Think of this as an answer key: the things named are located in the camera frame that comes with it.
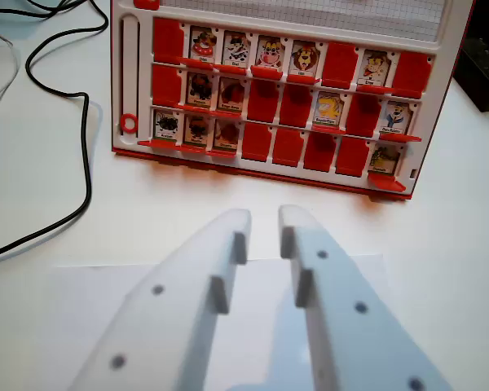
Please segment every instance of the cartoon character card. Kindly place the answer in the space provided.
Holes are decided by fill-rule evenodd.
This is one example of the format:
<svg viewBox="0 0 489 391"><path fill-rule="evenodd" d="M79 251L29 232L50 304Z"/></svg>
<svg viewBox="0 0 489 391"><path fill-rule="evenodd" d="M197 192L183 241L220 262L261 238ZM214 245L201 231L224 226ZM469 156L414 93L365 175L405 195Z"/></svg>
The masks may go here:
<svg viewBox="0 0 489 391"><path fill-rule="evenodd" d="M185 115L185 135L183 140L185 144L195 147L206 147L208 134L208 118Z"/></svg>
<svg viewBox="0 0 489 391"><path fill-rule="evenodd" d="M315 76L320 52L313 42L294 41L288 73L299 76Z"/></svg>
<svg viewBox="0 0 489 391"><path fill-rule="evenodd" d="M250 41L244 33L225 32L222 46L222 63L239 68L247 68L250 53Z"/></svg>
<svg viewBox="0 0 489 391"><path fill-rule="evenodd" d="M188 73L187 104L210 108L212 81L204 73Z"/></svg>
<svg viewBox="0 0 489 391"><path fill-rule="evenodd" d="M389 101L385 107L382 118L381 133L400 133L408 131L413 112L409 109L409 103Z"/></svg>
<svg viewBox="0 0 489 391"><path fill-rule="evenodd" d="M319 92L313 122L318 125L339 125L344 102L339 94Z"/></svg>
<svg viewBox="0 0 489 391"><path fill-rule="evenodd" d="M377 144L372 159L369 161L368 171L393 174L399 162L399 147L389 144Z"/></svg>
<svg viewBox="0 0 489 391"><path fill-rule="evenodd" d="M280 38L260 36L255 64L258 67L283 70L284 46Z"/></svg>
<svg viewBox="0 0 489 391"><path fill-rule="evenodd" d="M154 111L154 138L176 141L178 118L172 112Z"/></svg>
<svg viewBox="0 0 489 391"><path fill-rule="evenodd" d="M245 88L240 80L229 77L219 79L218 108L229 112L243 111Z"/></svg>
<svg viewBox="0 0 489 391"><path fill-rule="evenodd" d="M239 128L233 121L215 121L214 149L234 152L237 150Z"/></svg>
<svg viewBox="0 0 489 391"><path fill-rule="evenodd" d="M390 71L391 60L385 51L365 51L360 65L358 84L383 86Z"/></svg>
<svg viewBox="0 0 489 391"><path fill-rule="evenodd" d="M217 38L208 27L192 26L190 29L190 58L213 63Z"/></svg>

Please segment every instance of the grid paper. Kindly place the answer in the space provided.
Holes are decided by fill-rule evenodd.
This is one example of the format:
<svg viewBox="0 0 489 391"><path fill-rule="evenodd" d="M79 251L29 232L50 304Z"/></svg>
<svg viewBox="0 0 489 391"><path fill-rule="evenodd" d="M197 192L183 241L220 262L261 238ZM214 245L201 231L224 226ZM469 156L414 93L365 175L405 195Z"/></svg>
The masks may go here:
<svg viewBox="0 0 489 391"><path fill-rule="evenodd" d="M434 42L445 0L161 0L161 5Z"/></svg>

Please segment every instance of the wire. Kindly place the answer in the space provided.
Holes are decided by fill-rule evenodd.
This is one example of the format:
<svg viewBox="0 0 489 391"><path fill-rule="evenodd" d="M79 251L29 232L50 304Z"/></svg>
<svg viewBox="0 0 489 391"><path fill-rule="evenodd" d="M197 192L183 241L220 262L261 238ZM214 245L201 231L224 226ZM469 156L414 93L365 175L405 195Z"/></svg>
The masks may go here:
<svg viewBox="0 0 489 391"><path fill-rule="evenodd" d="M74 2L69 2L67 5L65 3L67 0L62 0L53 11L50 13L52 14L52 17L56 15L56 13L67 10L72 8L71 5L74 7L79 6L82 4L84 1L82 0L75 0ZM93 32L103 32L107 27L108 27L108 18L104 14L103 11L96 5L94 0L89 0L91 6L96 10L98 14L102 16L104 19L104 22L100 26L96 27L89 27L89 28L83 28L83 29L72 29L68 31L63 31L62 33L57 33L49 38L47 38L44 42L42 42L36 49L34 49L33 53L29 55L27 58L27 61L25 62L25 71L27 72L27 75L31 79L31 81L34 82L38 87L42 88L43 90L49 92L50 94L54 94L57 96L61 96L63 98L83 98L83 109L81 111L81 130L80 130L80 138L81 138L81 158L83 160L83 170L85 174L85 182L86 182L86 194L85 194L85 199L81 203L81 205L72 213L70 213L68 216L62 218L61 220L50 224L49 226L46 226L45 228L42 228L39 231L33 232L32 234L29 234L27 236L24 236L21 239L18 239L7 246L4 246L0 248L0 254L6 253L7 251L12 250L15 247L20 246L21 244L27 243L30 240L36 239L39 236L42 236L48 232L53 231L54 229L58 228L59 226L62 226L63 224L66 224L68 222L71 222L74 218L80 217L82 213L84 213L87 208L89 207L90 204L90 199L92 197L92 182L90 180L90 168L89 168L89 156L87 154L87 139L86 139L86 126L87 126L87 113L89 111L89 95L86 92L64 92L60 90L56 90L54 88L51 88L49 86L44 85L41 83L31 72L31 63L33 62L34 57L44 48L46 47L49 43L53 42L54 40L60 38L60 37L65 37L71 34L77 34L77 33L93 33ZM0 13L7 13L7 14L17 14L17 15L25 15L23 11L19 10L0 10Z"/></svg>
<svg viewBox="0 0 489 391"><path fill-rule="evenodd" d="M9 41L7 38L3 37L0 35L0 39L4 41L7 46L9 47L9 50L11 51L11 55L13 57L13 61L15 62L15 71L13 74L13 77L5 84L4 87L0 89L0 102L2 101L3 95L6 93L7 89L11 86L13 81L16 79L16 75L18 75L18 71L20 70L20 59L16 55L15 49L13 48L13 44L11 41Z"/></svg>

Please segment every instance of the black object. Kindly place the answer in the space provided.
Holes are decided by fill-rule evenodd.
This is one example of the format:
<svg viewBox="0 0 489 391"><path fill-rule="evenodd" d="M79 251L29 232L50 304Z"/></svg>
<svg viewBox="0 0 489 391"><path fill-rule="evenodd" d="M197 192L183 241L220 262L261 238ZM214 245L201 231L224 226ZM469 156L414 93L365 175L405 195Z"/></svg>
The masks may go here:
<svg viewBox="0 0 489 391"><path fill-rule="evenodd" d="M483 38L467 37L454 77L481 112L489 112L489 45Z"/></svg>

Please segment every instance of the guess who game board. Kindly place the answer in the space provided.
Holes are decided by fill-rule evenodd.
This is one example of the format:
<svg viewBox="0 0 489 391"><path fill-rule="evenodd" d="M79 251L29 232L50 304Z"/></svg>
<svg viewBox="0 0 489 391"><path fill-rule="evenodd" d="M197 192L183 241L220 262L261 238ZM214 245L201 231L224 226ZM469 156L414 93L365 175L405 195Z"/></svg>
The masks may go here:
<svg viewBox="0 0 489 391"><path fill-rule="evenodd" d="M411 198L473 0L351 3L112 0L112 149Z"/></svg>

